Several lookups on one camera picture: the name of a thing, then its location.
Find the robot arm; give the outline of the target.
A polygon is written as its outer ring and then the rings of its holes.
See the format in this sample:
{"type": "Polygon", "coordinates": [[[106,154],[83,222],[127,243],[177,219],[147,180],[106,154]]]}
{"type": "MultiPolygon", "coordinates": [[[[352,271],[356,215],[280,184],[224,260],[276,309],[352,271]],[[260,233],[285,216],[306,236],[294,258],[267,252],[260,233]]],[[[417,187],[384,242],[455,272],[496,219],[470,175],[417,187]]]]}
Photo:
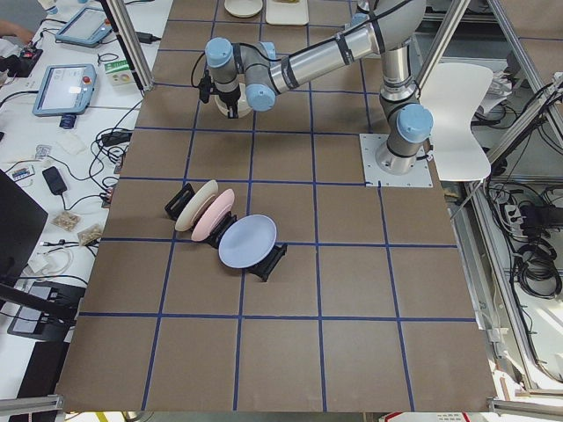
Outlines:
{"type": "Polygon", "coordinates": [[[232,42],[215,37],[207,42],[203,76],[193,87],[202,103],[217,96],[230,119],[238,117],[245,97],[255,112],[274,107],[282,93],[293,91],[366,56],[382,62],[380,104],[390,133],[376,152],[377,165],[392,175],[405,175],[414,166],[434,121],[416,98],[419,85],[409,64],[410,40],[423,20],[421,0],[359,3],[349,26],[332,37],[289,55],[279,56],[272,42],[232,42]]]}

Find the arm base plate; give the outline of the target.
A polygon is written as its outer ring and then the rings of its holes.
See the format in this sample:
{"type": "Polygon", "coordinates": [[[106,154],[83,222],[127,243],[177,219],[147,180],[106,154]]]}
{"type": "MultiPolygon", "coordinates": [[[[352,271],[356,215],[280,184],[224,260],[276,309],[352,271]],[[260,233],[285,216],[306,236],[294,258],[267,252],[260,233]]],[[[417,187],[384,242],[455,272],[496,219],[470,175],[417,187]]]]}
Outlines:
{"type": "Polygon", "coordinates": [[[432,178],[423,148],[411,157],[394,156],[387,134],[359,134],[364,184],[368,187],[431,188],[432,178]]]}

